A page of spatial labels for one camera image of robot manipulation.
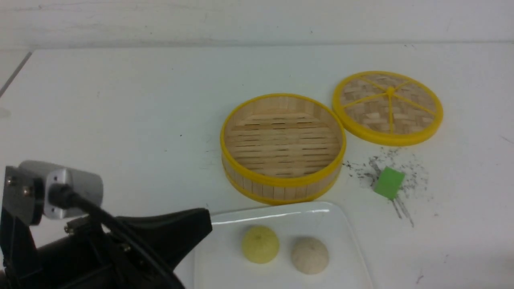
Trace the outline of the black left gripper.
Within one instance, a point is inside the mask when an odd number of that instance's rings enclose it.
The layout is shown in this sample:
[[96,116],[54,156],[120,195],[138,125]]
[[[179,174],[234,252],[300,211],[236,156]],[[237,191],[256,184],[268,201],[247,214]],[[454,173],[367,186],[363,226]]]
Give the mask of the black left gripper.
[[[175,269],[212,231],[206,208],[159,216],[118,216]],[[37,248],[28,226],[1,216],[2,289],[167,289],[164,279],[135,249],[101,230],[88,216],[70,222],[71,236]]]

